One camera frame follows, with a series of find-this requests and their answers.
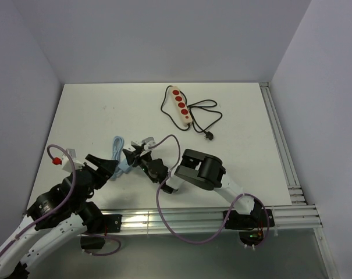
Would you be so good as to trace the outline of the beige red power strip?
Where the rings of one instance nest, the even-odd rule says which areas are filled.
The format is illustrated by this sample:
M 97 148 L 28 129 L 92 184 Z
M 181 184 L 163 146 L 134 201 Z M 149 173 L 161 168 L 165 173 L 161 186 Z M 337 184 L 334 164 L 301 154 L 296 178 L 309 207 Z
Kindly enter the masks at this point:
M 192 124 L 193 119 L 186 105 L 186 99 L 183 97 L 180 89 L 177 86 L 169 88 L 170 98 L 173 101 L 176 111 L 180 117 L 182 124 L 186 127 Z

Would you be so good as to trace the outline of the light blue power strip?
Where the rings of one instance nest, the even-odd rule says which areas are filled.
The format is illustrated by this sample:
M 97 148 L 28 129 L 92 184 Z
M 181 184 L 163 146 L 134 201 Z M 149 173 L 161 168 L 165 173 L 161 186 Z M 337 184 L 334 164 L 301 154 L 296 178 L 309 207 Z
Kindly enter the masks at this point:
M 128 164 L 127 160 L 122 160 L 118 165 L 117 175 L 127 174 L 131 170 L 132 166 Z

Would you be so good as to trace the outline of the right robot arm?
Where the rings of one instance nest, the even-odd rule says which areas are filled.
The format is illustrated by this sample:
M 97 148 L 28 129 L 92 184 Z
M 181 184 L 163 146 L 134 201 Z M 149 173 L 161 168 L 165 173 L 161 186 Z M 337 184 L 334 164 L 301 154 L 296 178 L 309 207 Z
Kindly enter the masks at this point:
M 275 225 L 272 211 L 264 209 L 258 199 L 245 193 L 223 167 L 223 162 L 216 156 L 186 149 L 181 161 L 174 169 L 166 167 L 162 159 L 153 159 L 151 151 L 140 147 L 125 148 L 123 153 L 127 163 L 139 167 L 153 182 L 161 185 L 161 190 L 172 194 L 189 183 L 200 189 L 220 195 L 228 203 L 234 203 L 231 211 L 224 211 L 225 229 L 261 230 L 265 226 Z

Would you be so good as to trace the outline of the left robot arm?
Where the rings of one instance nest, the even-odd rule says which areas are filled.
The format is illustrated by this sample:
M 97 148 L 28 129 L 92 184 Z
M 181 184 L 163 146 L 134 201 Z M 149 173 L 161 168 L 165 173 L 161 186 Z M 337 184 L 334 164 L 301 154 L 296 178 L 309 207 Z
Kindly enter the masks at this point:
M 0 278 L 25 278 L 28 269 L 64 242 L 79 234 L 101 233 L 104 216 L 90 201 L 113 176 L 119 162 L 86 156 L 61 183 L 41 194 L 0 247 Z

